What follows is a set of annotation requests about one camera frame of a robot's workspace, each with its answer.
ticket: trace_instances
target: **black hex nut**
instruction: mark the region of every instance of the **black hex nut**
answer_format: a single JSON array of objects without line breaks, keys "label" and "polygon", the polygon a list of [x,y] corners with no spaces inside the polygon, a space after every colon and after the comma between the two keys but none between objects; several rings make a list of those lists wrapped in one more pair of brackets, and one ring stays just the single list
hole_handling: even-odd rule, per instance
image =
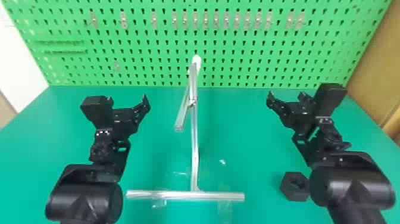
[{"label": "black hex nut", "polygon": [[300,172],[286,172],[279,189],[289,201],[306,201],[310,195],[308,179]]}]

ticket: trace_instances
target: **aluminum rod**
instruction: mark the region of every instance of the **aluminum rod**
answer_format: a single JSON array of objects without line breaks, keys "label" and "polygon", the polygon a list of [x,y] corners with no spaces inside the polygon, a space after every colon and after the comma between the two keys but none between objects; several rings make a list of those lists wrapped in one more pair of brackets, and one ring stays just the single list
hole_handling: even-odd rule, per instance
[{"label": "aluminum rod", "polygon": [[218,191],[146,191],[129,190],[126,198],[133,200],[161,199],[161,200],[185,200],[185,201],[244,201],[242,192],[218,192]]}]

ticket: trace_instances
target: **teal table surface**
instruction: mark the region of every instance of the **teal table surface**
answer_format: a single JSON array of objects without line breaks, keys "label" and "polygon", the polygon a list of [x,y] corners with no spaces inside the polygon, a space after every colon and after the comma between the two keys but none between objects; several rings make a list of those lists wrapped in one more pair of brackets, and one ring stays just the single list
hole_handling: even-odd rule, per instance
[{"label": "teal table surface", "polygon": [[[151,111],[130,137],[132,149],[120,185],[128,189],[188,190],[190,122],[183,133],[174,122],[184,88],[50,87],[0,131],[4,223],[51,223],[45,204],[64,167],[89,163],[95,128],[79,105],[86,96],[105,95],[114,108],[132,107],[142,94]],[[299,90],[274,90],[297,101]],[[310,174],[283,127],[265,105],[267,89],[199,89],[199,187],[204,191],[243,191],[244,203],[124,200],[117,223],[332,223],[325,208],[309,198],[288,201],[279,191],[287,171]],[[333,119],[350,150],[368,152],[400,191],[400,150],[368,115],[346,97]],[[400,223],[399,198],[383,211]]]}]

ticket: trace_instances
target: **bracket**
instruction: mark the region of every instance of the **bracket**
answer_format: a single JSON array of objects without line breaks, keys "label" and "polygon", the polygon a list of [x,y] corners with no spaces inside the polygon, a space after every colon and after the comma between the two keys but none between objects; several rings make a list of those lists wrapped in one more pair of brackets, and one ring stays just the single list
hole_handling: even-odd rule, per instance
[{"label": "bracket", "polygon": [[192,139],[192,174],[190,177],[190,191],[147,191],[128,190],[128,199],[162,199],[162,200],[189,200],[189,201],[244,201],[242,192],[207,192],[198,187],[199,171],[199,144],[198,144],[198,93],[197,77],[201,68],[201,57],[195,55],[189,64],[189,83],[182,98],[178,115],[175,121],[175,131],[183,131],[188,111],[190,110],[191,139]]}]

